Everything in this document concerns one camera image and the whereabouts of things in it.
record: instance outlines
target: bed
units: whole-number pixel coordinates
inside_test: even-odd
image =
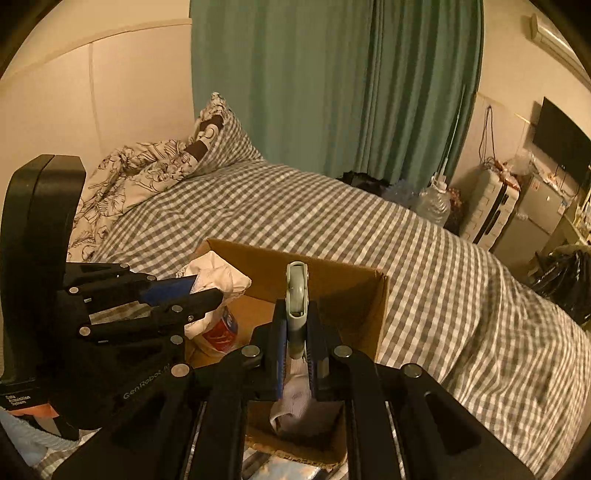
[[[188,145],[137,144],[105,159],[80,201],[70,260],[166,278],[202,240],[221,238],[380,269],[391,292],[379,362],[422,365],[537,478],[553,477],[591,383],[591,343],[562,310],[409,210],[268,163],[217,94]],[[67,454],[52,455],[45,476]]]

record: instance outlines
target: refrigerator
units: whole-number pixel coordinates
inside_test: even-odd
[[[515,209],[491,250],[517,280],[527,279],[531,260],[543,250],[564,210],[562,196],[538,176],[531,175],[523,184]]]

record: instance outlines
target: pillow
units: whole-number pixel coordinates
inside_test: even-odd
[[[262,158],[218,93],[199,114],[189,143],[136,143],[107,156],[82,190],[67,260],[91,261],[121,216],[180,181]]]
[[[234,112],[219,93],[212,93],[207,106],[199,112],[193,135],[186,152],[199,164],[190,177],[196,177],[242,161],[262,160],[251,144]]]

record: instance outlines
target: white suitcase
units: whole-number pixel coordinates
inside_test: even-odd
[[[505,184],[492,170],[484,170],[468,202],[460,237],[489,250],[507,223],[519,191]]]

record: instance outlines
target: green curtain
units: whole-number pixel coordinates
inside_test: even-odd
[[[213,91],[263,156],[339,176],[424,184],[466,85],[472,113],[482,0],[191,0],[196,113]]]

